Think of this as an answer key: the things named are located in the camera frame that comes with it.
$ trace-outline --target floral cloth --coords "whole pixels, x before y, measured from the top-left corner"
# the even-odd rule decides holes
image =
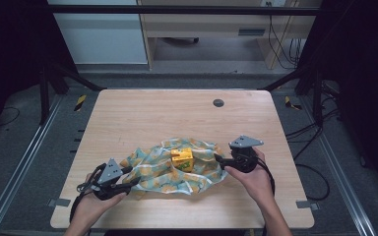
[[[191,173],[173,166],[170,151],[174,148],[192,149],[194,167]],[[141,177],[140,184],[134,189],[165,194],[202,193],[227,175],[216,162],[214,153],[223,156],[215,144],[181,138],[163,141],[160,146],[146,150],[137,148],[120,163],[124,167],[133,166],[133,170],[122,182],[128,183]]]

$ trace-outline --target hand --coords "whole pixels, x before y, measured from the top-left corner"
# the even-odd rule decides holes
[[[87,190],[64,235],[84,235],[108,209],[117,205],[126,196],[126,193],[121,193],[111,199],[101,201],[92,190]]]
[[[258,157],[265,162],[265,155],[256,147],[253,147],[253,149],[256,151]],[[260,165],[256,165],[256,168],[250,173],[240,172],[230,166],[226,166],[225,170],[228,174],[241,182],[247,190],[247,193],[259,207],[274,198],[269,174]]]

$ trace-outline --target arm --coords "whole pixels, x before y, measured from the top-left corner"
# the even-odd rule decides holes
[[[111,207],[117,205],[127,195],[125,193],[114,196],[111,199],[101,201],[93,192],[83,196],[78,204],[72,221],[64,236],[83,236],[97,220]]]
[[[259,158],[265,161],[265,155],[258,149],[254,147],[253,149],[256,151]],[[230,166],[226,166],[225,170],[228,174],[241,182],[247,190],[248,195],[256,202],[257,206],[262,211],[269,235],[290,236],[290,229],[273,196],[267,172],[259,165],[250,173],[242,173]]]

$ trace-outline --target wooden table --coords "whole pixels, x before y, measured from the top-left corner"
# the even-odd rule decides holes
[[[224,106],[213,105],[221,99]],[[276,200],[291,228],[309,228],[314,219],[284,137],[271,95],[262,90],[108,89],[94,106],[89,124],[60,195],[73,202],[88,173],[113,157],[118,163],[136,148],[151,148],[173,137],[220,146],[246,135],[264,141],[260,150],[276,180]],[[57,206],[55,228],[67,228],[72,203]],[[262,228],[264,220],[242,185],[227,176],[201,194],[135,193],[110,209],[95,228]]]

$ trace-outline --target yellow cube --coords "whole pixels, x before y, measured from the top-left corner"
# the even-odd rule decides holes
[[[189,147],[172,149],[171,162],[173,166],[184,172],[191,172],[193,169],[192,149]]]

